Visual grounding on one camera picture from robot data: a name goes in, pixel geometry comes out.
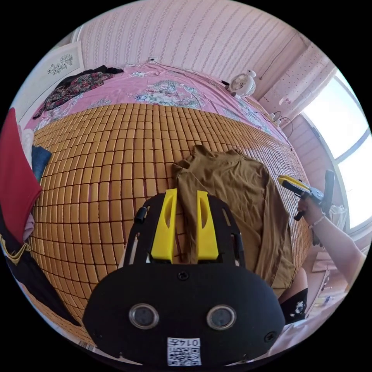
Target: camera lens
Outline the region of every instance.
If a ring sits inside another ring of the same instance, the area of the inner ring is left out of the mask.
[[[130,309],[129,320],[137,328],[150,329],[158,324],[159,315],[151,305],[139,303]]]
[[[214,306],[207,315],[207,324],[217,331],[223,331],[232,327],[235,320],[235,311],[227,305]]]

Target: window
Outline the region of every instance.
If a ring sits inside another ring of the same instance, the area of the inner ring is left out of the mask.
[[[372,136],[360,103],[344,76],[334,78],[303,113],[329,148],[338,168],[348,208],[348,232],[372,220],[372,198],[365,197],[372,184]]]

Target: brown shirt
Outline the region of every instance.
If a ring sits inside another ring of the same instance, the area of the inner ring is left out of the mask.
[[[279,297],[294,277],[289,214],[266,166],[239,150],[212,153],[196,145],[173,165],[195,262],[196,191],[207,191],[229,206],[240,229],[246,267]]]

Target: pink bedsheet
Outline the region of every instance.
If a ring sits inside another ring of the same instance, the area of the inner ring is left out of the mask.
[[[282,131],[265,120],[257,108],[243,99],[232,97],[222,83],[207,75],[159,64],[128,65],[121,68],[123,73],[54,110],[43,112],[41,117],[31,119],[25,128],[35,132],[52,121],[88,108],[117,103],[148,103],[217,113],[286,141]]]

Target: bed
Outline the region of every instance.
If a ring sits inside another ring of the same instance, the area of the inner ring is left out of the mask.
[[[32,255],[79,322],[96,284],[120,266],[134,213],[147,198],[174,187],[171,165],[195,144],[212,151],[239,148],[274,179],[288,174],[307,180],[285,135],[254,99],[238,101],[222,83],[192,71],[156,64],[122,68],[26,126],[34,130],[34,144],[52,152],[33,211]],[[278,189],[294,215],[296,197]],[[304,222],[290,224],[299,269],[311,236]],[[180,209],[174,256],[179,263],[187,256]],[[83,326],[30,297],[61,329],[93,344]]]

